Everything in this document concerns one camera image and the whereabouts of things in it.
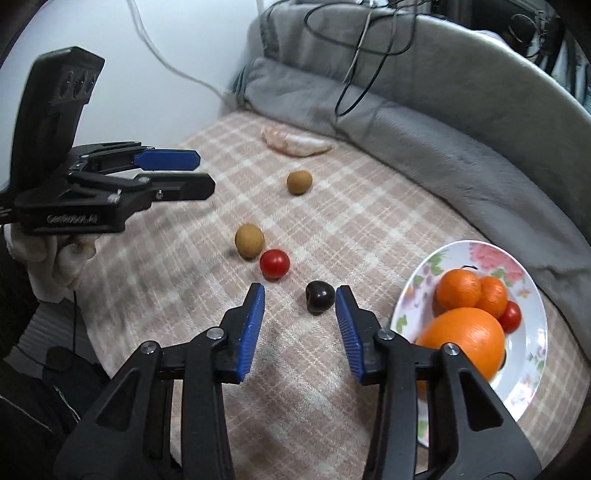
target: wall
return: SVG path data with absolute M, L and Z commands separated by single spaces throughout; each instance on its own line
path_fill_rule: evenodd
M 136 0 L 154 44 L 176 68 L 229 88 L 260 53 L 256 26 L 270 0 Z M 213 122 L 223 103 L 169 72 L 135 31 L 126 0 L 50 0 L 0 69 L 0 185 L 9 176 L 12 133 L 34 59 L 77 45 L 106 59 L 74 144 L 134 140 L 170 147 Z

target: large orange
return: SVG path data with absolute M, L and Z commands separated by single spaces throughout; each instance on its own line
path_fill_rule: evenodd
M 480 298 L 476 302 L 477 309 L 490 313 L 499 319 L 507 308 L 507 289 L 503 282 L 496 277 L 482 277 L 480 279 Z
M 471 270 L 455 268 L 442 276 L 435 289 L 435 298 L 443 308 L 451 310 L 476 306 L 481 292 L 478 275 Z
M 505 356 L 505 334 L 501 324 L 484 310 L 462 307 L 434 319 L 421 332 L 417 345 L 441 348 L 455 343 L 487 381 L 498 372 Z

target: hand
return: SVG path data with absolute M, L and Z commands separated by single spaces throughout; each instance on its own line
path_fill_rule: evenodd
M 82 280 L 86 261 L 96 254 L 100 235 L 31 236 L 17 223 L 4 226 L 11 256 L 27 265 L 33 293 L 40 301 L 59 303 Z

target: floral plate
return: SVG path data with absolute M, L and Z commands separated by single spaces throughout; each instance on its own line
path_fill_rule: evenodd
M 544 304 L 534 281 L 515 258 L 504 250 L 477 240 L 453 242 L 433 252 L 414 271 L 392 315 L 391 329 L 408 341 L 416 340 L 433 319 L 435 286 L 448 270 L 465 265 L 477 275 L 500 278 L 509 299 L 519 305 L 519 328 L 505 336 L 505 365 L 491 380 L 491 387 L 517 421 L 534 398 L 546 360 L 548 326 Z M 418 401 L 418 441 L 428 447 L 427 403 Z

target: cherry tomato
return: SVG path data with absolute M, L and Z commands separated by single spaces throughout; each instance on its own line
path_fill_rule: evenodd
M 514 301 L 507 302 L 505 313 L 499 318 L 499 323 L 505 333 L 513 333 L 521 323 L 521 310 Z
M 266 278 L 276 280 L 290 269 L 290 257 L 283 250 L 267 250 L 261 255 L 259 267 Z

